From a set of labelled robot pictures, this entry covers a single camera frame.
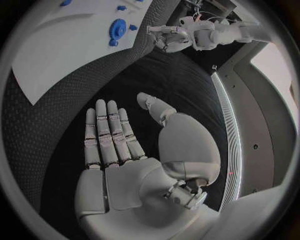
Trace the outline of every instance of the dark curved surface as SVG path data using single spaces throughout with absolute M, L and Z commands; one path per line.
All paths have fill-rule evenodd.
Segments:
M 14 75 L 8 79 L 2 110 L 6 155 L 22 192 L 38 211 L 48 162 L 80 109 L 114 76 L 153 49 L 147 25 L 166 24 L 179 0 L 154 0 L 133 48 L 97 59 L 75 70 L 32 106 Z
M 76 223 L 74 194 L 84 169 L 83 141 L 88 108 L 94 108 L 98 99 L 106 102 L 115 100 L 119 108 L 127 110 L 130 124 L 146 155 L 159 159 L 158 135 L 161 126 L 138 105 L 136 97 L 139 92 L 166 101 L 178 112 L 194 117 L 210 131 L 221 155 L 221 171 L 216 182 L 206 188 L 208 197 L 205 203 L 214 210 L 220 207 L 227 173 L 227 134 L 212 80 L 184 54 L 166 54 L 155 50 L 97 92 L 66 130 L 50 160 L 40 213 L 71 239 L 84 238 Z

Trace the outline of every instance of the perforated surface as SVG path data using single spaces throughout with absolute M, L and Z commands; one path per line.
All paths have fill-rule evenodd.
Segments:
M 109 80 L 153 49 L 147 25 L 166 24 L 179 0 L 154 0 L 133 48 L 97 59 L 72 72 L 31 106 L 10 74 L 3 103 L 3 136 L 14 176 L 39 210 L 49 159 L 62 134 L 87 101 Z

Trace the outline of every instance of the blue gear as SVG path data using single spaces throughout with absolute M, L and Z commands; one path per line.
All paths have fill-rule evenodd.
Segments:
M 119 40 L 126 33 L 127 26 L 123 19 L 116 19 L 110 25 L 109 36 L 112 40 Z

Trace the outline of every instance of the black floor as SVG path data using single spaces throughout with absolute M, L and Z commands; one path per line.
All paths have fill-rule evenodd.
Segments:
M 78 178 L 84 170 L 86 110 L 97 99 L 115 100 L 127 110 L 130 124 L 148 157 L 159 159 L 161 127 L 136 101 L 139 92 L 156 96 L 202 123 L 214 137 L 221 155 L 219 178 L 207 187 L 206 204 L 218 210 L 227 172 L 227 135 L 217 93 L 210 76 L 182 53 L 154 51 L 128 67 L 91 99 L 65 131 L 50 160 L 44 180 L 41 216 L 70 239 L 86 239 L 74 211 Z

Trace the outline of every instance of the led light strip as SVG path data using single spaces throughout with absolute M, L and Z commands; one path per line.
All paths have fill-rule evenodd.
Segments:
M 233 106 L 217 72 L 211 75 L 222 108 L 228 141 L 228 167 L 225 190 L 219 211 L 240 195 L 242 181 L 242 144 Z

